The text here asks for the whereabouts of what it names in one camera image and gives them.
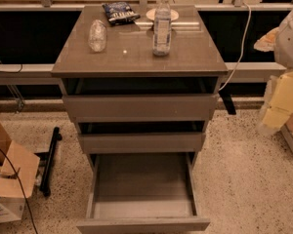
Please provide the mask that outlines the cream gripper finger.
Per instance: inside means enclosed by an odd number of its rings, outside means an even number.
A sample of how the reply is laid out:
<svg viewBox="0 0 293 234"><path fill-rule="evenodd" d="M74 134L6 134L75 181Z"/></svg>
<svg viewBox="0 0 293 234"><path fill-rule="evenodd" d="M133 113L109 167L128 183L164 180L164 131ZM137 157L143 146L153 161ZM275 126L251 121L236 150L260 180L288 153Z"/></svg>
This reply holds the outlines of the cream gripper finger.
<svg viewBox="0 0 293 234"><path fill-rule="evenodd" d="M275 38L278 33L278 27L273 28L267 34L262 36L254 44L254 49L260 52L272 52L274 50Z"/></svg>

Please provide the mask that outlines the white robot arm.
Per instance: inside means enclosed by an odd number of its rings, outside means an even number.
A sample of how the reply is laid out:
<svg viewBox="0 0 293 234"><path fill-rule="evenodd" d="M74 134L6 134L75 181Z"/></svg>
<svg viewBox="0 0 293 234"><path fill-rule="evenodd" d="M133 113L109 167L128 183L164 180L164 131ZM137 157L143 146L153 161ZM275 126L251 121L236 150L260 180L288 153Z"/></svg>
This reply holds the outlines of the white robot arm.
<svg viewBox="0 0 293 234"><path fill-rule="evenodd" d="M279 27L257 40L254 49L260 52L273 52L274 60L278 64L293 69L293 10Z"/></svg>

